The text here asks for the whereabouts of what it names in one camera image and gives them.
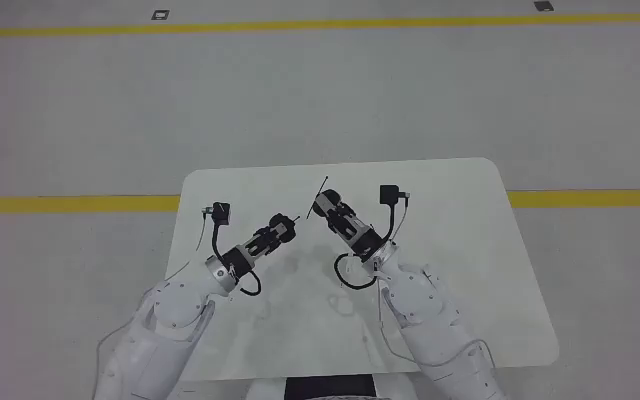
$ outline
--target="black cable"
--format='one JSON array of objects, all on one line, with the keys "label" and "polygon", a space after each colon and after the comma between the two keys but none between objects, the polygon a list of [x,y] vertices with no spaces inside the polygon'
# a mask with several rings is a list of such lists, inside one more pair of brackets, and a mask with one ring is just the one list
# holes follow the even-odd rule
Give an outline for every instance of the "black cable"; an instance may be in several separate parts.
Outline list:
[{"label": "black cable", "polygon": [[309,216],[311,215],[311,210],[313,210],[313,205],[316,202],[316,198],[318,197],[320,192],[322,192],[322,188],[324,187],[324,184],[327,183],[327,179],[329,179],[329,175],[324,177],[324,181],[322,181],[322,185],[320,185],[320,189],[318,189],[318,193],[316,193],[316,197],[313,198],[313,201],[311,202],[311,207],[309,207],[309,212],[307,213],[307,219],[309,219]]},{"label": "black cable", "polygon": [[[393,233],[393,228],[395,225],[395,220],[396,220],[396,207],[395,205],[389,205],[389,230],[387,231],[387,234],[384,236],[384,238],[382,238],[382,244],[380,245],[380,247],[384,246],[384,244],[387,243],[387,241],[391,237],[391,234]],[[342,284],[348,287],[349,289],[353,289],[353,290],[362,290],[370,286],[373,286],[373,284],[376,283],[376,281],[378,280],[377,276],[374,276],[373,278],[371,278],[369,282],[363,285],[352,285],[342,277],[342,275],[340,274],[340,270],[338,269],[338,264],[340,264],[340,261],[347,256],[349,256],[348,253],[342,253],[338,257],[336,257],[336,260],[333,262],[333,270],[336,272],[336,275],[338,276],[338,279],[340,280],[340,282],[342,282]]]},{"label": "black cable", "polygon": [[[220,229],[220,225],[214,221],[213,234],[211,235],[211,247],[213,248],[213,254],[215,254],[218,260],[220,260],[220,263],[227,269],[227,271],[231,272],[231,266],[225,261],[225,259],[220,255],[220,252],[218,251],[218,230],[219,229]],[[250,292],[248,290],[240,288],[240,291],[246,294],[247,296],[257,296],[260,294],[260,292],[262,292],[262,283],[260,282],[260,279],[258,278],[258,275],[256,275],[255,272],[249,271],[249,273],[253,276],[253,278],[258,283],[258,290],[256,290],[255,292]]]},{"label": "black cable", "polygon": [[338,264],[340,264],[340,261],[345,258],[348,257],[349,253],[342,253],[340,254],[338,257],[336,257],[336,260],[333,262],[333,270],[336,271],[336,275],[338,276],[338,279],[340,280],[340,282],[342,282],[343,285],[345,285],[346,287],[348,287],[349,289],[353,289],[353,290],[362,290],[362,289],[366,289],[369,286],[372,286],[374,283],[376,283],[376,280],[378,279],[378,277],[374,276],[373,279],[367,283],[365,283],[364,285],[352,285],[349,282],[347,282],[342,275],[340,274],[340,270],[338,269]]},{"label": "black cable", "polygon": [[387,234],[384,235],[384,237],[382,238],[382,246],[384,246],[384,244],[387,243],[387,241],[391,237],[395,224],[396,224],[396,206],[394,204],[392,206],[391,205],[389,206],[389,230],[387,231]]},{"label": "black cable", "polygon": [[240,288],[240,291],[244,294],[246,294],[247,296],[257,296],[260,294],[260,292],[262,292],[262,283],[260,283],[260,279],[258,279],[258,275],[256,275],[255,272],[253,271],[249,271],[249,273],[253,276],[253,278],[256,280],[256,282],[258,283],[258,290],[256,290],[255,292],[250,292],[244,288]]},{"label": "black cable", "polygon": [[400,228],[402,228],[402,224],[404,224],[404,219],[407,218],[407,211],[409,210],[409,198],[405,197],[404,198],[404,212],[402,213],[402,219],[400,220],[400,223],[398,224],[398,227],[396,228],[396,232],[393,234],[393,236],[391,236],[391,241],[393,242],[396,238],[396,236],[398,235],[398,232],[400,232]]}]

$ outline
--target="black floor marker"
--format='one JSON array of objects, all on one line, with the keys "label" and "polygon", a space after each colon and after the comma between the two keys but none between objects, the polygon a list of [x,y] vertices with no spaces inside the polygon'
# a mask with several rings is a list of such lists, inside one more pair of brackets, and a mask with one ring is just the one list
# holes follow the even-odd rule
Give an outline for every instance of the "black floor marker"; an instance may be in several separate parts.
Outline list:
[{"label": "black floor marker", "polygon": [[151,17],[152,21],[166,21],[169,18],[169,10],[155,10],[153,12],[153,16]]},{"label": "black floor marker", "polygon": [[536,6],[536,10],[540,12],[553,11],[553,4],[550,1],[534,1],[533,5]]}]

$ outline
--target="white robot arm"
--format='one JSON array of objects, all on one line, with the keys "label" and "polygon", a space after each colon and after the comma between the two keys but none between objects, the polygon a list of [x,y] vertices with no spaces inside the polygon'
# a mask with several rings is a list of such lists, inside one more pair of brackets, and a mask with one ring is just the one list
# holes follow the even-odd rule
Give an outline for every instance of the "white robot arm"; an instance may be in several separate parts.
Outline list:
[{"label": "white robot arm", "polygon": [[[223,203],[203,210],[204,216],[211,215],[215,224],[212,242],[217,256],[205,261],[210,274],[198,282],[163,281],[145,295],[128,331],[107,362],[95,400],[166,399],[213,317],[213,295],[226,297],[242,276],[253,274],[258,258],[296,235],[295,221],[276,214],[249,241],[220,255],[215,242],[219,225],[228,223],[228,213],[229,206]],[[255,295],[259,290],[244,293]],[[155,332],[154,318],[169,330],[192,325],[194,328],[187,338],[176,340]]]},{"label": "white robot arm", "polygon": [[[349,284],[338,270],[338,262],[344,256],[341,255],[334,264],[338,278],[352,289],[371,286],[376,278],[384,281],[387,287],[382,295],[398,321],[412,361],[450,400],[507,399],[484,356],[481,345],[484,341],[469,335],[442,278],[428,266],[403,268],[398,264],[398,246],[389,238],[394,225],[393,207],[399,198],[404,198],[405,206],[408,205],[408,193],[400,192],[394,185],[380,187],[380,203],[391,207],[389,232],[381,238],[356,217],[334,190],[316,197],[313,210],[327,220],[329,228],[374,276],[365,285]],[[381,332],[388,346],[382,327]]]}]

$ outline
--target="yellow stripe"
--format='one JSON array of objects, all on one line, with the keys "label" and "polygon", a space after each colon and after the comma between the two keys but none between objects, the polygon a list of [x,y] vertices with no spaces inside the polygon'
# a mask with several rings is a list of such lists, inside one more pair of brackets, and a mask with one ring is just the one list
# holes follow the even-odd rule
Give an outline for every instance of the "yellow stripe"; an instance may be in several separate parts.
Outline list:
[{"label": "yellow stripe", "polygon": [[[513,208],[640,207],[640,190],[508,192]],[[176,212],[180,196],[0,197],[0,214]]]},{"label": "yellow stripe", "polygon": [[509,192],[513,208],[640,207],[640,190]]},{"label": "yellow stripe", "polygon": [[0,28],[0,37],[153,35],[318,29],[431,28],[455,26],[621,24],[637,22],[640,22],[640,14],[544,14],[499,17],[427,17],[394,19],[230,22],[217,24],[157,24],[63,26],[49,28]]}]

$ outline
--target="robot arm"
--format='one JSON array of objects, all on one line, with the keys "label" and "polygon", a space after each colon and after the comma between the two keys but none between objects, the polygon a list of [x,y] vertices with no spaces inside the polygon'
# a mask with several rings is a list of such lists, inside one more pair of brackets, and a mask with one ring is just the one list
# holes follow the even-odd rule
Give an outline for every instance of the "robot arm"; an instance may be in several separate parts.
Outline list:
[{"label": "robot arm", "polygon": [[[393,207],[400,197],[408,199],[408,194],[399,192],[397,186],[381,186],[381,203]],[[365,270],[385,282],[382,296],[398,321],[413,355],[412,361],[449,399],[507,398],[484,356],[480,345],[484,341],[474,339],[465,329],[442,278],[432,268],[409,269],[399,265],[399,248],[387,240],[389,235],[380,238],[333,190],[320,193],[313,209],[360,257]],[[343,280],[337,266],[336,272]],[[388,346],[382,327],[380,329]]]},{"label": "robot arm", "polygon": [[[218,226],[226,224],[217,219],[216,213],[221,209],[226,212],[225,221],[228,223],[228,205],[216,203],[214,207],[203,210],[205,216],[212,215],[215,223],[213,247],[216,253]],[[294,227],[295,221],[276,214],[268,226],[256,231],[246,243],[235,246],[220,257],[209,257],[205,261],[210,272],[207,279],[198,282],[162,281],[151,289],[107,362],[94,399],[166,399],[213,317],[213,295],[226,297],[242,276],[252,273],[258,258],[295,237]],[[176,340],[155,332],[152,327],[154,318],[169,332],[192,325],[195,327],[187,338]]]}]

